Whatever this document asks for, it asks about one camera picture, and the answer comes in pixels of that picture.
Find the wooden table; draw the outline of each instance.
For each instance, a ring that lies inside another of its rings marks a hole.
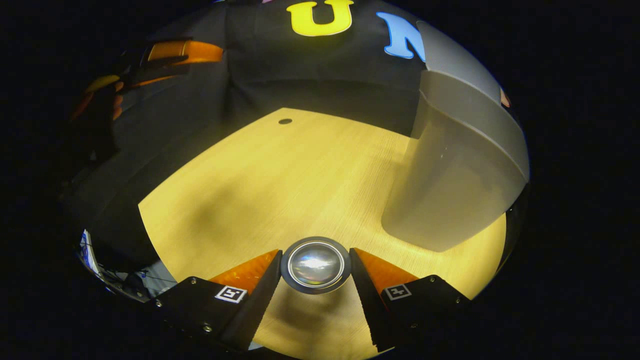
[[[210,279],[299,239],[325,236],[418,277],[437,274],[472,299],[498,267],[505,216],[445,252],[387,234],[380,218],[409,141],[416,140],[282,108],[184,165],[140,202],[140,213],[177,281]],[[352,279],[322,295],[300,293],[281,280],[254,341],[302,359],[377,354]]]

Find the yellow letter u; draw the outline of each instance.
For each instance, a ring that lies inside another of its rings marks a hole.
[[[316,24],[314,22],[314,1],[307,1],[291,5],[287,11],[291,13],[291,28],[293,31],[306,37],[320,37],[342,33],[351,26],[351,0],[326,0],[325,4],[333,8],[333,21],[329,24]]]

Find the black background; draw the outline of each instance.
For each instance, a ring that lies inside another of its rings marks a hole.
[[[94,75],[129,42],[207,3],[24,1],[3,12],[6,312],[8,342],[22,356],[224,355],[153,328],[129,300],[109,294],[83,269],[47,175],[63,119]],[[515,105],[531,157],[520,241],[439,355],[633,348],[640,341],[634,328],[640,271],[633,266],[638,111],[630,9],[601,1],[392,3],[486,65]],[[404,351],[435,350],[425,346],[428,336]]]

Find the table surface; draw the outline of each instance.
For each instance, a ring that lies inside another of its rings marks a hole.
[[[497,270],[505,216],[445,252],[387,234],[380,219],[410,141],[362,122],[282,108],[184,165],[140,202],[140,214],[177,281],[210,279],[299,239],[325,236],[417,277],[437,274],[472,299]],[[377,354],[352,278],[322,295],[281,279],[254,341],[301,359]]]

